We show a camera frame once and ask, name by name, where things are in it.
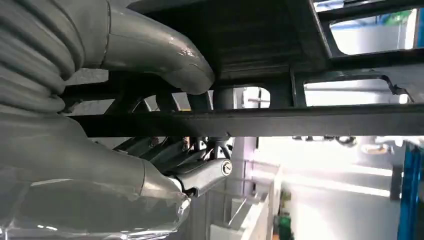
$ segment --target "blue post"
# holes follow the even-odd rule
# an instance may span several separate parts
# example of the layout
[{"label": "blue post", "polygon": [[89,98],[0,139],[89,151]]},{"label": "blue post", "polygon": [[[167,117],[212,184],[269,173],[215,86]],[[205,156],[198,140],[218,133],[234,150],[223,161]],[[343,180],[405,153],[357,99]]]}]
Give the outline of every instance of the blue post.
[{"label": "blue post", "polygon": [[412,144],[406,145],[401,190],[402,196],[400,199],[400,220],[397,231],[398,240],[414,239],[422,157],[423,154],[418,147]]}]

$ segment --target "gray flexible hose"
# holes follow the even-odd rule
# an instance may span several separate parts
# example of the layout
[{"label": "gray flexible hose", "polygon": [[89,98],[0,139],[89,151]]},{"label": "gray flexible hose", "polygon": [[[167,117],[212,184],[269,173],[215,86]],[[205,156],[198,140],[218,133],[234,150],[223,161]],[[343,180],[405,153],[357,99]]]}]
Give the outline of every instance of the gray flexible hose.
[{"label": "gray flexible hose", "polygon": [[138,194],[149,179],[177,191],[149,162],[92,143],[77,122],[56,114],[64,80],[81,67],[155,73],[191,94],[214,80],[185,36],[106,0],[2,0],[1,164],[32,178],[133,186]]}]

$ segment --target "black metal beam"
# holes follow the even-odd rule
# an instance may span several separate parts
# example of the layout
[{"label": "black metal beam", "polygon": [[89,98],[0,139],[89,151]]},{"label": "black metal beam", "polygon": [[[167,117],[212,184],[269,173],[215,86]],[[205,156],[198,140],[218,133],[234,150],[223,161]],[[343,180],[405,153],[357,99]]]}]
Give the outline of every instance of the black metal beam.
[{"label": "black metal beam", "polygon": [[334,57],[330,61],[333,71],[414,65],[424,63],[424,48]]},{"label": "black metal beam", "polygon": [[74,116],[89,137],[414,136],[424,104]]},{"label": "black metal beam", "polygon": [[396,13],[424,6],[423,0],[381,0],[318,12],[321,23],[342,22]]},{"label": "black metal beam", "polygon": [[331,56],[330,48],[324,36],[323,29],[310,0],[286,0],[290,10],[290,20],[297,34],[302,51],[315,70],[324,70]]}]

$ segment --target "metal rod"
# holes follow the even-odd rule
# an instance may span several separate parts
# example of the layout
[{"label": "metal rod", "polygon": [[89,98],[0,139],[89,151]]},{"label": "metal rod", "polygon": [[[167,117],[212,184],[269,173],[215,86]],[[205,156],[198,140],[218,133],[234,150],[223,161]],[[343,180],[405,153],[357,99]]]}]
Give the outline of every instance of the metal rod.
[{"label": "metal rod", "polygon": [[319,20],[325,22],[342,22],[388,13],[401,12],[423,6],[422,0],[382,0],[356,6],[342,7],[318,12]]},{"label": "metal rod", "polygon": [[238,194],[234,194],[232,192],[229,191],[220,191],[220,190],[215,190],[215,189],[211,189],[209,190],[212,193],[216,193],[216,194],[222,194],[224,196],[230,196],[230,197],[234,197],[234,198],[238,198],[238,199],[246,199],[246,202],[249,204],[258,204],[261,201],[261,199],[255,198],[255,197],[251,197],[251,196],[243,196],[243,195],[238,195]]},{"label": "metal rod", "polygon": [[237,214],[240,212],[240,210],[242,209],[242,207],[245,205],[245,203],[246,203],[246,201],[247,201],[248,199],[247,198],[245,198],[244,200],[243,200],[243,202],[241,203],[241,205],[238,207],[238,209],[237,209],[237,211],[235,211],[235,213],[234,213],[234,215],[231,217],[231,219],[229,220],[229,222],[228,222],[228,226],[230,226],[231,225],[231,223],[233,222],[233,220],[234,220],[234,218],[237,216]]},{"label": "metal rod", "polygon": [[89,137],[417,136],[424,104],[73,116]]}]

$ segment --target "metal bracket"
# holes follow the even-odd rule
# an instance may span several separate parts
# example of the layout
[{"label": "metal bracket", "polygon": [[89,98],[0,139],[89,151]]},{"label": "metal bracket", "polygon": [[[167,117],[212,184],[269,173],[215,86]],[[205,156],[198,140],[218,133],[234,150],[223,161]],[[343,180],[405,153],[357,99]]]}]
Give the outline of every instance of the metal bracket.
[{"label": "metal bracket", "polygon": [[215,184],[229,176],[232,169],[233,165],[230,160],[226,158],[216,159],[206,163],[182,165],[176,170],[180,173],[177,173],[175,178],[181,182],[183,192],[193,197],[200,197]]}]

